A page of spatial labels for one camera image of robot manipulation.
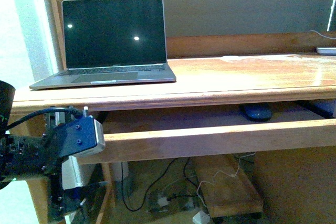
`desk leg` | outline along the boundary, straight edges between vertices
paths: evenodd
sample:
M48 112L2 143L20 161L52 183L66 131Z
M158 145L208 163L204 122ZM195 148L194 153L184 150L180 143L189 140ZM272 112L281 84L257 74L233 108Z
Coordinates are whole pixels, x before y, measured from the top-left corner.
M254 183L271 223L334 223L336 147L258 152Z

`blue mouse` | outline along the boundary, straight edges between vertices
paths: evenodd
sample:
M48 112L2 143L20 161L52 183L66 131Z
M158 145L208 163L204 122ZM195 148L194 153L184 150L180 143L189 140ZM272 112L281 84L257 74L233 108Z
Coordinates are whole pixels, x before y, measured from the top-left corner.
M239 105L244 116L252 122L266 122L273 113L268 103L249 103Z

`black cable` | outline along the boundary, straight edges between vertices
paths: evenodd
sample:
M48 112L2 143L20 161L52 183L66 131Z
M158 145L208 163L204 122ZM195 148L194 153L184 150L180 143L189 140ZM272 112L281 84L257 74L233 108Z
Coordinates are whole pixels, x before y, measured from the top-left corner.
M197 194L195 194L195 195L188 195L188 194L186 194L186 195L175 195L175 194L173 194L172 197L167 198L167 201L171 201L172 199L181 198L181 197L197 197Z
M83 116L83 112L81 110L77 110L75 108L47 108L47 109L44 109L44 110L38 110L38 111L35 111L31 114L28 114L26 116L24 116L23 118L17 120L16 122L10 124L9 126L7 126L6 130L10 130L16 126L18 126L19 124L31 119L31 118L34 118L38 115L43 115L43 114L46 114L46 113L52 113L52 112L65 112L65 113L69 113L69 114L72 114L75 116L75 118L79 119Z
M124 181L124 180L123 180L123 178L124 178L124 170L123 170L123 165L122 165L122 163L121 163L121 197L122 197L122 201L124 202L124 205L126 206L126 208L127 208L128 211L131 211L131 212L137 212L137 211L139 211L139 210L143 207L143 205L145 204L145 201L146 201L146 197L147 197L147 193L148 193L148 191L151 189L152 186L154 186L154 185L156 184L156 182L158 182L161 178L163 178L163 176L167 173L169 167L170 167L170 166L172 165L172 163L173 163L174 161L176 161L176 160L177 160L177 158L174 158L174 159L168 164L168 166L167 166L166 170L164 171L164 173L163 173L157 180L155 180L153 183L150 184L150 186L147 188L147 190L146 190L146 192L145 192L145 195L144 195L144 197L143 197L141 206L138 207L137 209L131 209L131 208L129 208L129 207L127 206L126 202L125 202L125 196L124 196L124 183L123 183L123 181Z
M192 182L186 175L185 175L185 169L189 163L190 157L187 159L187 162L185 163L184 167L183 167L183 176L186 180L188 180L191 184L193 184L196 188L198 188L198 185L196 185L194 182Z
M237 160L243 160L243 161L245 161L245 162L248 162L248 163L250 163L250 164L254 164L254 162L253 161L250 161L250 160L247 160L247 159L243 159L243 158L241 158L241 157L237 157L237 156L233 156L235 159L237 159Z

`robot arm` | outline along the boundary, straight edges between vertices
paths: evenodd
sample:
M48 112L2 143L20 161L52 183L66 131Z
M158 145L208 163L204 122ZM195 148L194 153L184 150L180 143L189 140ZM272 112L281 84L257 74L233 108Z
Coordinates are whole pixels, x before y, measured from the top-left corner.
M0 81L0 189L13 180L49 178L48 222L82 207L89 192L104 182L63 190L62 163L69 156L83 157L105 147L102 125L92 116L74 108L48 108L34 112L7 126L15 89ZM5 132L30 118L44 114L46 131L42 137L16 136Z

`laptop lid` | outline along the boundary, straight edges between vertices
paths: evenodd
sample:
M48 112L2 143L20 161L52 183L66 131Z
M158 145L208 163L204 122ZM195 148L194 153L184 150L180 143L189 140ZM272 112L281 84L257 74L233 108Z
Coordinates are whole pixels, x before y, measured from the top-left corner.
M67 68L166 63L163 0L62 2Z

